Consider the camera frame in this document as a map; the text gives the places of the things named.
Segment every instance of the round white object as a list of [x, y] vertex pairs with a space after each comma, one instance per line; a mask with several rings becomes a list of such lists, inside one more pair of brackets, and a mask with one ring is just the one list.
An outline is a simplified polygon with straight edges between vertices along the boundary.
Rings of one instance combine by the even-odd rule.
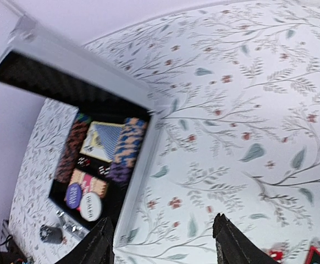
[[100, 197], [95, 192], [86, 193], [80, 202], [81, 216], [89, 222], [97, 220], [102, 212]]

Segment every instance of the purple disc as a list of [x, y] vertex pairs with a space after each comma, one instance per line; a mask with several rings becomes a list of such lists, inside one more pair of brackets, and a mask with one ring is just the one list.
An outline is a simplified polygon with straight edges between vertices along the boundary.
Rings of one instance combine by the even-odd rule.
[[78, 183], [72, 183], [67, 188], [66, 204], [71, 209], [76, 209], [82, 199], [82, 188]]

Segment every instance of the leaf print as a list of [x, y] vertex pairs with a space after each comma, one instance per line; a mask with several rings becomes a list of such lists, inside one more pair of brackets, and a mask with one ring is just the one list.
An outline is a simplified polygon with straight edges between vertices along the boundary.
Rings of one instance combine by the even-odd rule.
[[248, 31], [248, 32], [244, 33], [243, 36], [248, 36], [250, 34], [253, 34], [254, 32], [256, 32], [256, 30]]
[[152, 178], [156, 178], [156, 179], [157, 178], [161, 178], [161, 177], [164, 177], [168, 172], [169, 172], [169, 170], [168, 170], [167, 166], [165, 165], [165, 166], [163, 166], [161, 168], [161, 170], [159, 172], [157, 172], [156, 174], [152, 175], [151, 177]]
[[249, 54], [249, 49], [248, 49], [248, 47], [247, 47], [247, 45], [242, 45], [241, 46], [241, 50], [242, 50], [242, 52], [244, 53], [244, 54], [246, 54], [246, 55], [248, 55]]
[[296, 34], [296, 31], [289, 29], [286, 33], [286, 38], [290, 39], [294, 36], [294, 34]]
[[172, 113], [177, 110], [177, 105], [178, 105], [178, 99], [176, 98], [175, 100], [173, 100], [173, 103], [172, 103], [172, 110], [171, 110]]
[[299, 188], [299, 192], [307, 198], [307, 200], [313, 205], [314, 204], [314, 195], [307, 188]]
[[248, 162], [254, 160], [255, 158], [262, 157], [264, 154], [265, 150], [263, 149], [262, 145], [260, 145], [259, 143], [254, 143], [250, 146], [246, 155], [240, 161]]
[[217, 125], [217, 124], [215, 124], [214, 122], [211, 122], [211, 121], [209, 121], [209, 120], [205, 120], [204, 122], [203, 122], [205, 125], [209, 125], [209, 126], [214, 126], [214, 125]]
[[128, 257], [128, 259], [131, 262], [131, 264], [138, 264], [134, 258]]
[[189, 220], [189, 224], [188, 224], [188, 237], [189, 238], [193, 238], [197, 235], [198, 229], [197, 229], [197, 224], [193, 218], [193, 216], [191, 216], [191, 219]]
[[131, 55], [132, 55], [132, 56], [136, 55], [141, 49], [142, 49], [142, 48], [139, 48], [139, 49], [135, 50]]
[[167, 259], [169, 260], [182, 260], [184, 259], [188, 254], [176, 254], [173, 256], [168, 256]]
[[294, 158], [291, 161], [291, 167], [294, 169], [300, 169], [303, 164], [304, 155], [305, 155], [305, 148], [303, 148], [300, 152], [296, 154], [296, 156], [294, 156]]
[[214, 72], [212, 72], [211, 70], [205, 69], [205, 68], [197, 68], [194, 72], [194, 75], [196, 76], [203, 76], [203, 75], [207, 75], [207, 74], [213, 74]]
[[278, 23], [284, 23], [282, 20], [278, 19], [278, 18], [274, 18], [274, 20]]
[[265, 219], [270, 219], [269, 217], [267, 217], [265, 214], [263, 213], [254, 213], [251, 214], [249, 216], [250, 219], [256, 220], [256, 219], [260, 219], [260, 218], [265, 218]]
[[161, 29], [161, 31], [160, 31], [160, 32], [165, 31], [169, 26], [170, 26], [170, 25], [165, 25], [165, 26]]
[[132, 241], [135, 239], [137, 233], [139, 231], [139, 228], [133, 229], [131, 232], [129, 232], [127, 242], [132, 243]]
[[187, 130], [188, 130], [188, 123], [187, 123], [187, 121], [186, 121], [185, 119], [180, 119], [180, 120], [178, 121], [178, 123], [179, 123], [179, 125], [182, 127], [182, 129], [183, 129], [184, 131], [187, 131]]

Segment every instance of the flower print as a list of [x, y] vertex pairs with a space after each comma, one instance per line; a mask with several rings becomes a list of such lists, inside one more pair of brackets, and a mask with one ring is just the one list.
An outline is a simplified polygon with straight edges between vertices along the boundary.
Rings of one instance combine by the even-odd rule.
[[249, 140], [250, 139], [250, 133], [249, 132], [244, 132], [243, 136], [242, 136], [242, 139]]
[[316, 117], [317, 117], [318, 115], [316, 115], [316, 114], [309, 114], [308, 116], [307, 116], [307, 120], [308, 120], [308, 122], [310, 122], [310, 123], [316, 123]]
[[188, 136], [188, 141], [189, 141], [189, 142], [193, 142], [193, 141], [195, 141], [196, 139], [197, 139], [196, 135], [189, 135], [189, 136]]
[[178, 51], [180, 49], [180, 45], [175, 45], [171, 48], [171, 51]]
[[275, 167], [275, 163], [273, 161], [268, 161], [265, 167], [267, 167], [268, 169], [273, 169]]
[[227, 84], [227, 83], [229, 83], [229, 82], [232, 82], [231, 78], [232, 78], [231, 75], [224, 75], [224, 76], [222, 76], [221, 81], [222, 81], [224, 84]]
[[64, 245], [67, 244], [67, 238], [65, 236], [62, 238], [62, 244], [64, 244]]
[[213, 207], [207, 206], [207, 207], [206, 207], [206, 211], [207, 211], [208, 213], [212, 213], [212, 212], [213, 212]]
[[243, 25], [243, 26], [240, 26], [239, 28], [245, 30], [245, 29], [249, 28], [249, 26], [248, 25]]
[[147, 203], [147, 207], [150, 208], [150, 210], [155, 209], [155, 205], [157, 204], [157, 202], [155, 202], [154, 200], [151, 200]]
[[288, 58], [288, 54], [287, 53], [281, 53], [280, 59], [287, 59], [287, 58]]
[[177, 197], [173, 197], [172, 201], [169, 201], [168, 206], [172, 206], [172, 209], [181, 207], [182, 200]]

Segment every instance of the table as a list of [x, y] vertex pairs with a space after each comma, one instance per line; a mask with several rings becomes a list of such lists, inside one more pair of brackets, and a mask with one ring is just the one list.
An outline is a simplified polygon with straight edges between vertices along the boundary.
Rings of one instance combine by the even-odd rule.
[[[215, 263], [224, 212], [259, 248], [303, 263], [320, 238], [320, 8], [251, 1], [172, 14], [87, 49], [169, 104], [161, 143], [118, 264]], [[76, 109], [47, 100], [15, 190], [10, 229], [37, 263], [77, 241], [42, 244], [57, 222], [47, 195]]]

